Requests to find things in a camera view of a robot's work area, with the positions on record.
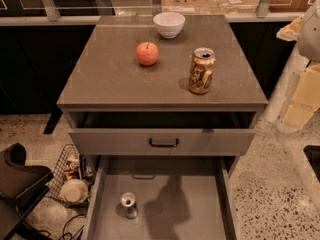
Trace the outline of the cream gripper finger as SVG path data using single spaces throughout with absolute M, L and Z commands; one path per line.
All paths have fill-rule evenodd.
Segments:
M 300 33 L 302 20 L 302 16 L 297 17 L 291 23 L 281 28 L 277 32 L 276 37 L 284 41 L 297 41 Z
M 320 64 L 307 67 L 299 78 L 283 122 L 290 127 L 303 127 L 320 108 Z

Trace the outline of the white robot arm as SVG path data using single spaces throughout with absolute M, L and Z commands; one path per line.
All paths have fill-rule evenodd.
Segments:
M 277 37 L 296 41 L 299 54 L 312 62 L 300 74 L 283 117 L 286 125 L 302 128 L 320 108 L 320 0 L 316 0 L 303 16 L 281 28 Z

